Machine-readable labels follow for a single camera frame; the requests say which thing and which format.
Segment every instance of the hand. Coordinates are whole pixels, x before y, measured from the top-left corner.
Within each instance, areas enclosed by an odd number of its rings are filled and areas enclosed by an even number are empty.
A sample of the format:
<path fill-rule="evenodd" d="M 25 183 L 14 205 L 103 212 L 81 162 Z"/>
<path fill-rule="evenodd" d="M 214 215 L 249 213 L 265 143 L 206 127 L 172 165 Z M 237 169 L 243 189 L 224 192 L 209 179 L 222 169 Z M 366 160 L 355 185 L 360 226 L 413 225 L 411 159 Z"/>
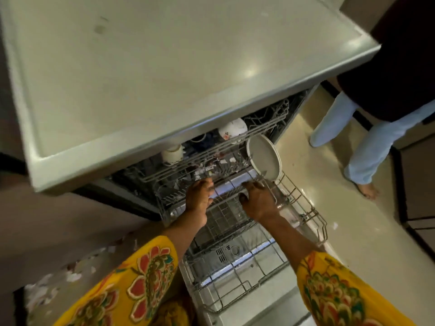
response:
<path fill-rule="evenodd" d="M 205 211 L 213 202 L 210 196 L 214 192 L 213 180 L 205 178 L 193 183 L 186 193 L 186 212 L 190 212 L 198 217 L 201 226 L 207 223 Z"/>
<path fill-rule="evenodd" d="M 247 189 L 249 199 L 241 193 L 240 203 L 246 214 L 258 223 L 262 223 L 268 218 L 279 216 L 275 199 L 267 188 L 258 182 L 245 182 L 242 185 Z"/>

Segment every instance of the bare foot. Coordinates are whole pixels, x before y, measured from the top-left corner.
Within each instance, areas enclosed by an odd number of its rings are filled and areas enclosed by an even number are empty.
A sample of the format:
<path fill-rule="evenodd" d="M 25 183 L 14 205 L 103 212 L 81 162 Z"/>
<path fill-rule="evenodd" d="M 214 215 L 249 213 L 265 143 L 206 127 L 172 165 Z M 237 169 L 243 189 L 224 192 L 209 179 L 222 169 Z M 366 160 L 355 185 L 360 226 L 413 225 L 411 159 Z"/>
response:
<path fill-rule="evenodd" d="M 373 183 L 368 183 L 368 184 L 356 184 L 356 186 L 358 187 L 358 190 L 364 195 L 364 197 L 366 197 L 367 199 L 370 200 L 375 200 L 378 195 L 379 195 L 379 191 L 378 189 L 375 188 L 375 186 L 373 185 Z"/>

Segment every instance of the forearm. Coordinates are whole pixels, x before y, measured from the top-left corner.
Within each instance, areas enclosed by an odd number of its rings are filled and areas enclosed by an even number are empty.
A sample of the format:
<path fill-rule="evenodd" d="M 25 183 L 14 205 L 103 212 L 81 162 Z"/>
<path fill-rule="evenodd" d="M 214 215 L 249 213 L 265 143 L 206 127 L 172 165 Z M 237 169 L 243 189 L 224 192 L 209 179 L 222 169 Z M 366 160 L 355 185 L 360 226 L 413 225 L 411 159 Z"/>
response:
<path fill-rule="evenodd" d="M 307 257 L 310 252 L 313 250 L 318 252 L 323 251 L 299 233 L 298 230 L 294 229 L 278 213 L 264 217 L 260 221 L 260 224 L 274 237 L 295 272 L 301 260 Z"/>
<path fill-rule="evenodd" d="M 180 215 L 179 218 L 162 232 L 162 235 L 167 236 L 171 240 L 180 260 L 201 227 L 200 217 L 194 212 L 188 211 Z"/>

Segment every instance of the person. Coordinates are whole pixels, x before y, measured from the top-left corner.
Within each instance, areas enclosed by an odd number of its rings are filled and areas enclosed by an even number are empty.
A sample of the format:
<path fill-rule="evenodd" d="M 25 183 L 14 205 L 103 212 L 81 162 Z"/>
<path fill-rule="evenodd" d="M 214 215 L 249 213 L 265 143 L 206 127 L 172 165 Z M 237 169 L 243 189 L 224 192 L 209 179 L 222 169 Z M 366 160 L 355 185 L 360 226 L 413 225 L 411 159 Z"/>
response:
<path fill-rule="evenodd" d="M 246 214 L 275 238 L 296 272 L 302 298 L 319 326 L 410 326 L 414 323 L 281 217 L 269 190 L 258 182 L 243 184 Z M 187 191 L 186 210 L 163 233 L 127 258 L 68 309 L 55 326 L 190 325 L 182 305 L 162 300 L 195 234 L 207 223 L 213 202 L 210 178 Z"/>
<path fill-rule="evenodd" d="M 345 177 L 374 200 L 372 182 L 393 143 L 435 113 L 435 58 L 427 33 L 435 0 L 396 0 L 372 31 L 382 43 L 373 59 L 337 77 L 343 91 L 310 137 L 313 147 L 335 138 L 361 107 L 381 120 L 345 167 Z"/>

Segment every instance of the left hand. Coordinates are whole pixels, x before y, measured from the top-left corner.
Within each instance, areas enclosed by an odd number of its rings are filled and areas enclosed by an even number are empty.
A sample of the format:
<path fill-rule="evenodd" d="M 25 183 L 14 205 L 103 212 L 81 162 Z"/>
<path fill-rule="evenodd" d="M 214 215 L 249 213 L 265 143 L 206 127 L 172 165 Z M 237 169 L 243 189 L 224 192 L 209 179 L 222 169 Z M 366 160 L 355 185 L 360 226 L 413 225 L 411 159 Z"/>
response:
<path fill-rule="evenodd" d="M 186 193 L 186 212 L 191 212 L 199 218 L 201 226 L 207 223 L 205 211 L 213 202 L 210 196 L 214 192 L 213 180 L 208 177 L 193 183 Z"/>

